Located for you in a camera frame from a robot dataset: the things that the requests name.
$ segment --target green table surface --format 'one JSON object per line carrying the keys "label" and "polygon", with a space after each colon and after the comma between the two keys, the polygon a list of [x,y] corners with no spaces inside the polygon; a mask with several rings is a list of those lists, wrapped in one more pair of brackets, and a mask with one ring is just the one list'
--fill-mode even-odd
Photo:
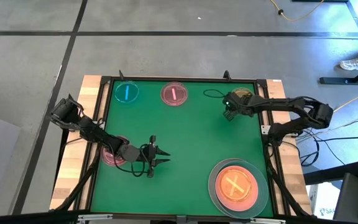
{"label": "green table surface", "polygon": [[[114,90],[120,82],[114,82]],[[156,144],[171,161],[155,168],[153,178],[134,177],[130,173],[99,164],[94,188],[92,212],[153,213],[183,215],[223,215],[208,193],[208,177],[221,160],[241,158],[255,165],[267,178],[258,116],[237,116],[228,122],[223,116],[222,98],[203,95],[206,89],[223,93],[238,87],[254,91],[247,83],[183,82],[188,99],[180,106],[168,106],[160,97],[166,82],[139,81],[138,98],[125,104],[113,96],[106,131],[128,138],[134,146],[148,143],[156,135]],[[141,170],[140,162],[134,165]],[[122,168],[130,170],[127,162]],[[272,217],[272,203],[260,217]]]}

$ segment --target sneaker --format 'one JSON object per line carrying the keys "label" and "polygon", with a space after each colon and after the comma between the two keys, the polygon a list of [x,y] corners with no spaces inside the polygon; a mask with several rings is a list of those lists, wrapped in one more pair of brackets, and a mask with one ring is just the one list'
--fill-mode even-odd
{"label": "sneaker", "polygon": [[348,71],[358,70],[358,58],[341,61],[339,66]]}

